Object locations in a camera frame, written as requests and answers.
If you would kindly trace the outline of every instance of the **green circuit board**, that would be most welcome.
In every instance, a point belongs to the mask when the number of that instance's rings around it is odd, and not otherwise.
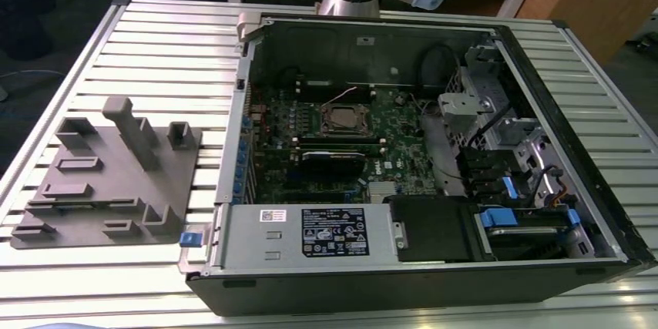
[[[289,92],[261,90],[252,94],[252,118],[257,127],[254,139],[254,169],[257,174],[257,203],[365,203],[366,184],[394,182],[402,194],[434,194],[436,185],[430,164],[418,132],[420,109],[412,100],[400,104],[397,89],[374,89],[369,104],[353,105],[366,111],[369,137],[385,139],[385,144],[316,144],[312,150],[332,153],[365,154],[364,170],[348,181],[313,182],[293,176],[293,138],[321,138],[322,109],[326,105],[294,100]],[[305,200],[302,195],[325,194],[326,199]]]

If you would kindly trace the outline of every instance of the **metal slotted table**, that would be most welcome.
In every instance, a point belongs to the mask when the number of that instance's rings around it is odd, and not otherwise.
[[[188,224],[212,218],[242,11],[310,14],[312,8],[166,0],[111,5],[0,182],[0,327],[73,322],[101,327],[249,324],[252,327],[647,328],[658,322],[658,270],[592,284],[539,304],[313,316],[217,317],[190,293],[176,244],[13,250],[11,227],[46,172],[62,117],[99,114],[106,96],[130,96],[153,126],[204,130]],[[551,22],[384,12],[384,18],[505,24],[525,50],[637,231],[658,249],[658,140],[568,29]],[[190,250],[186,260],[204,260]]]

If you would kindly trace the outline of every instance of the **blue latch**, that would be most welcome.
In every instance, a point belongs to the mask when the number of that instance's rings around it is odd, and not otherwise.
[[[489,208],[480,213],[483,227],[515,227],[516,217],[511,208]]]
[[[181,238],[177,241],[178,246],[185,248],[198,248],[204,242],[204,235],[201,233],[192,233],[185,231],[181,233]]]
[[[512,178],[509,176],[503,177],[503,183],[504,183],[504,186],[507,187],[507,193],[509,195],[509,198],[512,200],[516,200],[517,199],[517,193],[516,193],[516,189],[513,188]]]
[[[575,210],[568,209],[565,212],[565,215],[568,216],[568,221],[571,222],[571,226],[573,227],[575,225],[579,224],[579,216]]]

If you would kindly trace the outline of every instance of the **power supply label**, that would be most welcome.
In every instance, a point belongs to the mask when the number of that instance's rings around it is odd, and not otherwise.
[[[302,209],[301,252],[306,257],[368,256],[362,208]]]

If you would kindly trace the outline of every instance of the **cpu socket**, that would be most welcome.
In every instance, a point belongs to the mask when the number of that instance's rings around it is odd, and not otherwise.
[[[326,104],[320,107],[320,135],[372,136],[368,109],[362,105]]]

